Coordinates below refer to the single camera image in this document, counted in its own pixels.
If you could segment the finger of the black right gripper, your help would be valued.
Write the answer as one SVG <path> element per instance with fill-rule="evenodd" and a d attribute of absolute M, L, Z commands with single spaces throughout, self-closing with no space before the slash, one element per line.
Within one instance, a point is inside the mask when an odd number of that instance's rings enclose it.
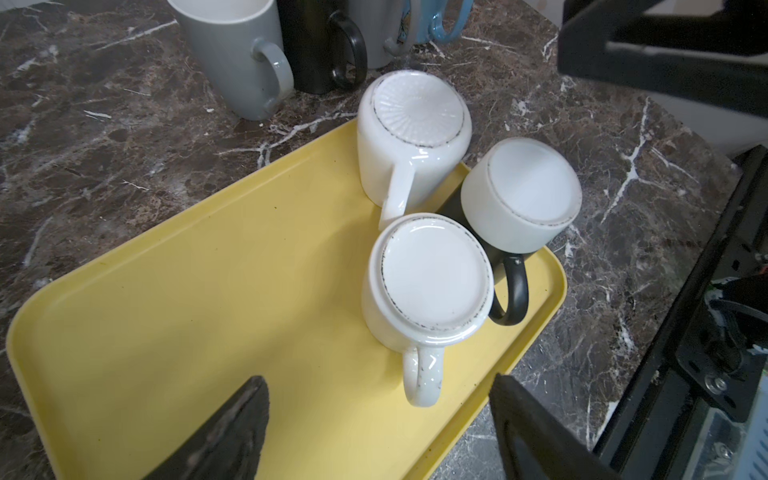
<path fill-rule="evenodd" d="M 651 15 L 652 1 L 567 1 L 557 67 L 571 77 L 767 114 L 767 4 L 724 1 L 709 16 Z"/>

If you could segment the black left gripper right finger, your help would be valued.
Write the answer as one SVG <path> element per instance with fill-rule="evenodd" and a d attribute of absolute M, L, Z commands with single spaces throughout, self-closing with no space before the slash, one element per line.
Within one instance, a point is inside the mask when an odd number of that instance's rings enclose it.
<path fill-rule="evenodd" d="M 514 377 L 498 374 L 489 391 L 508 479 L 617 479 Z"/>

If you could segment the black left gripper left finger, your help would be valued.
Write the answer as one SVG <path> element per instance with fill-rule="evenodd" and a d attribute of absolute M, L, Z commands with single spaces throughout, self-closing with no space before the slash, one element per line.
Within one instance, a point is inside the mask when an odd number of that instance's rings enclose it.
<path fill-rule="evenodd" d="M 253 479 L 269 422 L 264 377 L 249 378 L 148 479 Z"/>

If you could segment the blue butterfly mug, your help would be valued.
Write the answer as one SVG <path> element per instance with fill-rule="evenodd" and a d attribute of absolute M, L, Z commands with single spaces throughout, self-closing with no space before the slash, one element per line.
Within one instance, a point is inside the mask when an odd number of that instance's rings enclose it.
<path fill-rule="evenodd" d="M 431 41 L 447 44 L 459 38 L 469 19 L 474 1 L 460 2 L 458 17 L 451 30 L 445 26 L 448 3 L 448 0 L 424 0 L 420 2 L 420 8 L 416 12 L 413 12 L 413 2 L 409 3 L 409 14 L 416 20 L 415 44 L 426 44 Z"/>

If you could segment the small grey mug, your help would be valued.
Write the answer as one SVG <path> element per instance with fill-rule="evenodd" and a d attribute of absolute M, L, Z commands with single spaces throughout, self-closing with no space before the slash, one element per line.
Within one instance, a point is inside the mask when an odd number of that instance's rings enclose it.
<path fill-rule="evenodd" d="M 292 94 L 294 77 L 274 0 L 169 5 L 205 75 L 237 115 L 267 119 Z"/>

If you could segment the tall grey mug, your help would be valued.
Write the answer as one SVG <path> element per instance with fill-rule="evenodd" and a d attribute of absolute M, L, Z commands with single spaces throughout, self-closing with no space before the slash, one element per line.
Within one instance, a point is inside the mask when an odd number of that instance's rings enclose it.
<path fill-rule="evenodd" d="M 408 54 L 416 43 L 422 2 L 411 0 L 405 14 L 405 1 L 351 0 L 345 12 L 362 33 L 367 53 L 367 69 L 388 65 L 394 57 Z"/>

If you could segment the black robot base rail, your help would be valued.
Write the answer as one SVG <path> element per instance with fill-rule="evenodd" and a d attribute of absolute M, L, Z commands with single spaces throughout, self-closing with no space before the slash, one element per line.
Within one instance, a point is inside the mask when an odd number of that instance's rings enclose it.
<path fill-rule="evenodd" d="M 767 475 L 767 150 L 741 179 L 597 441 L 623 479 Z"/>

